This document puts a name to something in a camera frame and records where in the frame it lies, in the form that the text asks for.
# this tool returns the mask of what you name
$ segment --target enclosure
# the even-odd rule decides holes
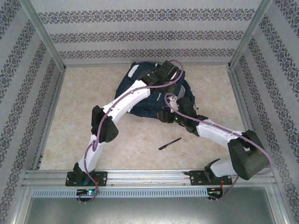
[[[2,0],[0,222],[299,223],[298,3]],[[228,150],[127,113],[96,165],[106,186],[79,204],[65,180],[88,145],[92,108],[114,100],[131,63],[171,59],[197,113],[255,131],[273,172],[211,203],[185,172]]]

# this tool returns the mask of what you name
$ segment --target patterned wallpaper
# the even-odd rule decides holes
[[[271,152],[291,223],[299,223],[298,3],[275,0],[235,67],[251,123]]]
[[[261,0],[33,0],[66,65],[228,63]]]
[[[0,224],[32,167],[60,71],[17,0],[0,5]]]

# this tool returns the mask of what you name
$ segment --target aluminum frame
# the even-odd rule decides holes
[[[179,189],[179,190],[206,190],[207,186],[191,186],[190,177],[184,172],[189,169],[170,170],[108,170],[107,185],[100,189],[122,189],[122,191],[132,189]],[[84,189],[86,187],[66,187],[65,179],[68,170],[29,170],[26,172],[21,186],[21,192],[13,213],[11,224],[22,224],[28,212],[30,201],[34,190],[48,189]],[[282,202],[280,192],[274,174],[271,172],[264,176],[254,176],[246,181],[239,179],[235,187],[265,187],[273,216],[277,224],[289,224],[286,209]]]

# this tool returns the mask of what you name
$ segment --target floor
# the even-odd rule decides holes
[[[68,68],[50,129],[40,169],[72,169],[90,139],[91,111],[114,99],[129,67]],[[197,114],[215,123],[243,131],[243,125],[224,65],[186,66]],[[209,139],[188,133],[178,124],[125,114],[117,123],[119,135],[107,144],[97,169],[203,168],[228,151]],[[182,139],[164,150],[159,147]]]

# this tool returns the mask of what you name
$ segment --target gray metal panel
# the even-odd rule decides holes
[[[272,224],[264,188],[235,188],[223,202],[205,198],[101,198],[87,205],[75,199],[32,198],[25,223]]]

